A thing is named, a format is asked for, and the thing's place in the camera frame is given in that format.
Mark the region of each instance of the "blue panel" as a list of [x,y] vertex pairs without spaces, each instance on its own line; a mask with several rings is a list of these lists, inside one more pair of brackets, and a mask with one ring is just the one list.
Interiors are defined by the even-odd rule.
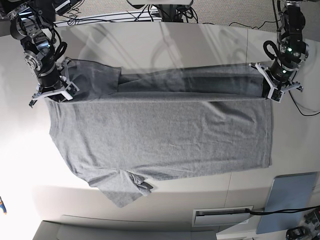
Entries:
[[[315,172],[277,176],[273,180],[264,211],[305,208],[313,191],[316,176]],[[262,216],[256,234],[294,228],[299,224],[303,214],[303,212],[276,213]]]

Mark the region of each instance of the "t-shirt sleeve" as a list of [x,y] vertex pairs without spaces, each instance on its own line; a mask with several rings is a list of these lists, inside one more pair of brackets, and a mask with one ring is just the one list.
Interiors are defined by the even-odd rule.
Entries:
[[91,168],[84,178],[90,187],[98,188],[119,208],[148,196],[153,188],[144,182],[144,177],[115,168]]

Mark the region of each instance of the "gray floor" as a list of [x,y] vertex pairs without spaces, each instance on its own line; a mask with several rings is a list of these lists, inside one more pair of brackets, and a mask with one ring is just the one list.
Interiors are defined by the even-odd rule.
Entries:
[[[238,22],[259,27],[264,21],[275,19],[272,0],[194,0],[193,8],[200,23],[229,25]],[[126,0],[85,0],[80,7],[80,16],[130,10],[134,8]],[[304,2],[301,11],[306,18],[303,36],[320,42],[320,2]],[[261,30],[275,32],[276,24],[266,23]]]

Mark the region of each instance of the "white table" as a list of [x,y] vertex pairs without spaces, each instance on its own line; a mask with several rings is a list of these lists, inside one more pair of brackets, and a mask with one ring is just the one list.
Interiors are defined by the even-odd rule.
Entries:
[[[122,67],[124,74],[268,61],[263,42],[276,37],[274,33],[245,28],[157,22],[81,25],[61,28],[59,32],[68,43],[65,56]],[[320,43],[307,42],[310,56],[296,77],[305,91],[293,94],[304,106],[318,110]],[[20,43],[10,36],[1,37],[0,53],[0,195],[8,210],[5,218],[0,215],[0,224],[10,232],[5,239],[17,239],[17,224],[26,238],[34,234],[40,220],[59,222],[62,215],[190,223],[193,209],[260,208],[265,205],[275,176],[320,171],[320,116],[301,116],[286,95],[282,103],[273,105],[271,167],[150,180],[155,190],[149,197],[117,208],[69,171],[48,134],[50,119],[45,103],[39,101],[34,109],[29,108],[37,80],[23,61]],[[312,196],[312,205],[320,203],[317,192]],[[247,227],[245,231],[251,232],[255,226]]]

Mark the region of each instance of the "folded fabric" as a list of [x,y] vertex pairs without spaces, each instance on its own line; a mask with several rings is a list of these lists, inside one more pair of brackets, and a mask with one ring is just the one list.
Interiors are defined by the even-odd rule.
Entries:
[[80,92],[71,101],[47,101],[50,135],[70,170],[118,207],[150,194],[145,179],[270,165],[271,103],[260,97],[263,78],[249,67],[121,75],[73,61],[69,74]]

